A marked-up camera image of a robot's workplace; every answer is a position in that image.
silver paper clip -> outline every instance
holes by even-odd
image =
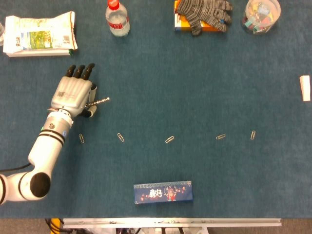
[[[169,137],[167,140],[165,140],[165,143],[168,144],[170,141],[174,140],[174,136]]]
[[[250,140],[253,140],[254,137],[255,137],[255,130],[252,130],[252,134],[251,134],[251,136],[250,136]]]
[[[118,138],[119,138],[122,142],[125,141],[124,138],[122,137],[122,135],[121,135],[120,133],[117,133],[117,136],[118,136]]]
[[[80,142],[81,142],[82,144],[84,144],[83,135],[82,135],[81,133],[79,134],[79,139],[80,139]]]
[[[225,134],[221,134],[219,136],[216,137],[217,140],[221,140],[225,137],[226,135]]]

yellow box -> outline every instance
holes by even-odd
[[[174,14],[175,14],[175,30],[176,31],[191,31],[191,26],[187,21],[186,17],[176,13],[176,8],[179,0],[175,0]],[[220,32],[218,29],[210,26],[204,21],[200,21],[202,32]]]

blue box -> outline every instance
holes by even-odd
[[[193,200],[191,181],[135,184],[135,204]]]

bottle cap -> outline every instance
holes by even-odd
[[[119,0],[108,0],[107,4],[111,10],[117,10],[119,8]]]

knit glove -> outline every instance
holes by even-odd
[[[232,5],[225,0],[181,0],[176,11],[186,16],[191,25],[192,34],[197,36],[201,32],[201,20],[222,32],[226,32],[227,26],[220,20],[231,23],[231,17],[226,11],[232,9]]]

